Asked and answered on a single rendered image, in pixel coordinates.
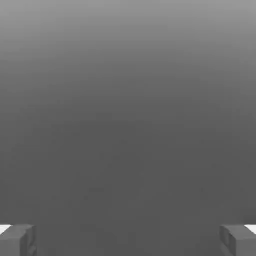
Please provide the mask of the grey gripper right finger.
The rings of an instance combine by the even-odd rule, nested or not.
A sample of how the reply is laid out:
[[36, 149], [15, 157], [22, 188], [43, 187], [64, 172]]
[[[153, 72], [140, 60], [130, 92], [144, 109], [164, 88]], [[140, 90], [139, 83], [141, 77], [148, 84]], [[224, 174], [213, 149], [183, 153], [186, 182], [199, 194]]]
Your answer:
[[223, 256], [256, 256], [256, 224], [223, 224], [219, 238]]

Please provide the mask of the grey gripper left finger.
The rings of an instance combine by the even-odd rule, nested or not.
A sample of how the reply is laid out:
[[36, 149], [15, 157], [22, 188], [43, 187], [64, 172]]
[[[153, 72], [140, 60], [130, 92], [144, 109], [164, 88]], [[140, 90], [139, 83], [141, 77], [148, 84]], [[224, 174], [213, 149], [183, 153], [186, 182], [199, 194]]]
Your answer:
[[0, 256], [38, 256], [36, 226], [0, 224]]

